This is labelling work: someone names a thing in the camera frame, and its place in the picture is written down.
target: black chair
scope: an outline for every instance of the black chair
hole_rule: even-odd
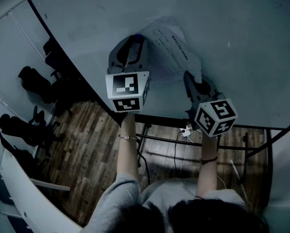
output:
[[[87,101],[88,96],[84,92],[86,89],[81,80],[61,78],[54,82],[51,86],[51,92],[57,97],[55,115],[60,115],[67,110],[70,115],[70,107],[78,101]]]
[[[24,89],[40,95],[44,103],[53,102],[50,82],[34,68],[24,67],[18,77],[22,79]]]
[[[37,107],[34,108],[33,119],[29,123],[16,116],[10,117],[8,114],[0,117],[0,129],[3,134],[21,137],[31,146],[40,146],[45,149],[47,156],[50,156],[49,147],[52,141],[61,142],[63,140],[62,137],[56,137],[53,133],[56,125],[59,126],[60,123],[56,121],[52,125],[46,126],[44,112],[37,113]]]
[[[49,161],[48,158],[44,159],[40,164],[38,159],[34,159],[33,156],[27,150],[20,150],[16,146],[12,147],[10,143],[1,135],[0,142],[5,149],[17,159],[24,172],[30,177],[39,180],[43,180],[41,169],[44,164]]]
[[[55,69],[55,71],[51,74],[51,76],[55,76],[57,80],[59,80],[58,72],[65,79],[79,79],[80,75],[75,70],[73,63],[64,53],[60,45],[49,38],[49,41],[44,45],[44,51],[47,55],[45,62],[47,65]]]

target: white tabletop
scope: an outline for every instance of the white tabletop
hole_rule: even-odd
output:
[[[116,44],[173,16],[202,72],[231,98],[237,124],[290,124],[290,0],[32,0],[68,57],[110,107],[105,75]],[[141,114],[187,118],[183,81],[151,89]]]
[[[34,233],[78,233],[82,229],[36,188],[8,150],[4,151],[0,173],[16,208]]]

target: dark hair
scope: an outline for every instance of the dark hair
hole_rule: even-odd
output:
[[[181,201],[168,211],[175,233],[241,232],[267,233],[268,225],[244,206],[222,200]]]
[[[159,209],[152,203],[148,208],[134,205],[121,208],[118,222],[111,230],[112,233],[163,233],[164,222]]]

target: black table frame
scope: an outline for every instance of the black table frame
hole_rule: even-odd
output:
[[[36,7],[34,6],[32,0],[27,0],[33,9],[35,15],[37,16],[38,20],[40,23],[43,25],[44,29],[46,32],[49,34],[49,36],[57,42],[47,25],[45,24],[44,20],[38,13]],[[121,123],[121,116],[118,113],[115,113],[112,111],[105,103],[104,101],[99,97],[99,95],[94,91],[94,89],[88,84],[88,82],[83,78],[83,76],[80,74],[80,72],[77,70],[75,65],[70,61],[71,65],[75,68],[75,71],[79,74],[80,77],[82,77],[83,81],[86,83],[88,87],[88,93],[89,96],[92,98],[92,100],[97,101],[97,103],[118,123]],[[177,143],[177,144],[184,144],[184,145],[191,145],[191,146],[198,146],[201,147],[202,144],[200,143],[192,143],[192,142],[183,142],[183,141],[177,141],[177,140],[171,140],[171,139],[165,139],[165,138],[159,138],[159,137],[154,137],[154,136],[149,136],[145,135],[145,128],[147,124],[152,123],[155,125],[162,125],[162,126],[168,126],[168,127],[176,127],[176,128],[186,128],[187,123],[189,123],[188,119],[176,119],[176,118],[167,118],[167,117],[159,117],[159,116],[147,116],[147,115],[140,115],[136,114],[135,115],[135,121],[144,123],[145,127],[143,129],[142,134],[136,134],[138,137],[140,137],[140,141],[142,143],[143,138],[149,138],[153,140],[158,140],[158,141],[165,141],[165,142],[171,142],[171,143]],[[283,137],[285,134],[287,134],[290,131],[290,125],[283,129],[283,128],[271,128],[271,127],[255,127],[255,126],[246,126],[246,125],[234,125],[234,127],[240,127],[240,128],[253,128],[253,129],[263,129],[266,130],[267,132],[267,142],[261,145],[258,148],[251,148],[248,147],[247,141],[246,141],[246,147],[235,147],[235,146],[218,146],[219,149],[230,149],[230,150],[243,150],[246,151],[245,155],[245,163],[244,163],[244,173],[242,175],[242,182],[245,181],[245,175],[246,175],[246,166],[247,166],[247,160],[248,158],[252,157],[253,155],[259,153],[260,151],[268,148],[268,156],[272,156],[272,144],[276,142],[278,139]],[[271,133],[270,130],[281,130],[279,134],[277,134],[275,137],[271,138]],[[268,162],[268,170],[272,175],[272,159],[269,159]]]

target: black cable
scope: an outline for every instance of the black cable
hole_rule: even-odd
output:
[[[147,173],[147,179],[148,179],[148,185],[150,185],[150,178],[149,178],[149,171],[148,171],[148,166],[147,166],[147,161],[146,159],[144,158],[144,156],[142,156],[142,154],[137,151],[137,154],[144,160],[145,162],[145,167],[146,167],[146,173]]]
[[[183,132],[185,132],[185,131],[184,131],[184,130],[182,130],[182,131],[178,132],[178,134],[177,134],[177,137],[176,137],[176,141],[178,140],[178,136],[179,136],[179,134],[180,134],[180,133],[183,133]],[[176,163],[175,163],[175,156],[176,156],[176,144],[177,144],[177,143],[175,143],[175,145],[174,145],[174,165],[175,165],[175,173],[177,174],[177,167],[176,167]]]

